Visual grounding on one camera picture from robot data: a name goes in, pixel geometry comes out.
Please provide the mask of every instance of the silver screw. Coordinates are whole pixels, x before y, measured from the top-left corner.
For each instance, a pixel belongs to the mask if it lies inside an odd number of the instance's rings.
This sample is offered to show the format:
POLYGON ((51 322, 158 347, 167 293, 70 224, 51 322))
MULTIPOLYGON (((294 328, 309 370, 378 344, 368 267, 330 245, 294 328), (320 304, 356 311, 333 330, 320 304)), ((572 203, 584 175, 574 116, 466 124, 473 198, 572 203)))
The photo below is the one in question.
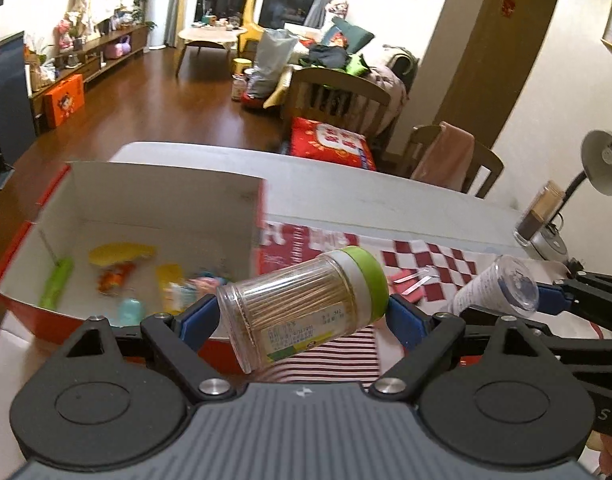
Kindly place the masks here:
POLYGON ((224 379, 212 378, 199 383, 199 391, 206 395, 221 395, 230 390, 230 383, 224 379))
POLYGON ((397 377, 382 377, 375 382, 375 389, 382 394, 398 394, 406 389, 406 383, 397 377))

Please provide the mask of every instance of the brown door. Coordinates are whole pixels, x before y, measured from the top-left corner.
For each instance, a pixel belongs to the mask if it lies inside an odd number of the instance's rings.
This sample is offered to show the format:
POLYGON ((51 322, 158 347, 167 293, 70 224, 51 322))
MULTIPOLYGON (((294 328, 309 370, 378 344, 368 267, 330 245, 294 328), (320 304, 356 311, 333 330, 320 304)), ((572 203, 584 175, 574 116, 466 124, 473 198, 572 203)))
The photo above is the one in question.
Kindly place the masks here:
POLYGON ((484 0, 435 122, 490 148, 542 46, 557 0, 484 0))

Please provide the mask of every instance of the open box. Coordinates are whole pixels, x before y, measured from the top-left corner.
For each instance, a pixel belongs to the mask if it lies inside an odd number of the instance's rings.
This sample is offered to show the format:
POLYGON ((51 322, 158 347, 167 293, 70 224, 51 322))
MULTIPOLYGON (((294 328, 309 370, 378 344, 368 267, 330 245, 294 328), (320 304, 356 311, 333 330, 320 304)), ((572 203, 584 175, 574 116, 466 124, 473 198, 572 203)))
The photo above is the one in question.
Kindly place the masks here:
MULTIPOLYGON (((244 280, 256 274, 263 180, 219 171, 117 162, 72 162, 38 202, 35 221, 22 225, 0 263, 0 295, 36 337, 61 344, 84 319, 117 319, 119 298, 97 291, 99 268, 88 252, 111 242, 155 246, 126 287, 147 315, 162 310, 156 267, 178 264, 184 273, 224 269, 244 280), (70 256, 73 271, 56 312, 37 306, 56 259, 70 256)), ((202 355, 213 365, 236 362, 225 331, 202 355), (227 355, 213 356, 215 351, 227 355)))

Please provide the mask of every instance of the lamp head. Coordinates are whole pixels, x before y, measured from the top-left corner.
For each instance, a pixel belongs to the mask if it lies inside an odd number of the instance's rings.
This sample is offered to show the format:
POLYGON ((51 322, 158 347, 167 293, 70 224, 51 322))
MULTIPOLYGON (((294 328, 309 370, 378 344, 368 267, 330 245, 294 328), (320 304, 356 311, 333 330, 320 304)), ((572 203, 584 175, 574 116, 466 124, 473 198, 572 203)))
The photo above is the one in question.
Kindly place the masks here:
POLYGON ((612 195, 612 132, 588 132, 582 142, 581 159, 592 186, 604 195, 612 195))

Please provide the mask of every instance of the desk lamp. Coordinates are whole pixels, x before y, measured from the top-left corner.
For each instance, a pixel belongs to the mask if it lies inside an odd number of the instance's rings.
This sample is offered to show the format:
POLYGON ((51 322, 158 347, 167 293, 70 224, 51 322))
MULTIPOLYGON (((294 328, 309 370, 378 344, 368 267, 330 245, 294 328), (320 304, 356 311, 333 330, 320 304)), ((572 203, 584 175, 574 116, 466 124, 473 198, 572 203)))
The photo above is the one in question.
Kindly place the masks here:
POLYGON ((561 209, 583 181, 588 179, 601 194, 612 196, 612 132, 603 130, 588 132, 582 142, 581 160, 584 170, 566 188, 561 205, 550 221, 531 239, 532 246, 544 260, 557 262, 568 260, 568 250, 560 236, 561 226, 558 228, 554 224, 554 219, 557 215, 561 216, 561 209))

